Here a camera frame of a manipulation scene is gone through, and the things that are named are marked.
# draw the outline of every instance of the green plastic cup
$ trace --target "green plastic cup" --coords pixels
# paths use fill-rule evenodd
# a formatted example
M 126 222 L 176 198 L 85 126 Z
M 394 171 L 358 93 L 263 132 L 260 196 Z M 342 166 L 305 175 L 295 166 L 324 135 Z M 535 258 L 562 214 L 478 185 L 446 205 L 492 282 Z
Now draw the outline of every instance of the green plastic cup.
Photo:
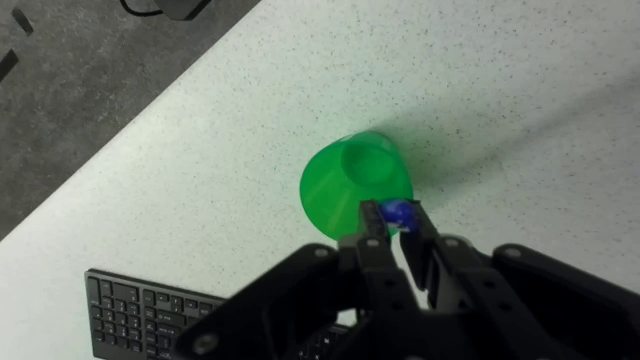
M 414 189 L 397 147 L 361 132 L 322 149 L 304 169 L 299 200 L 309 222 L 340 240 L 359 230 L 359 203 L 410 200 Z

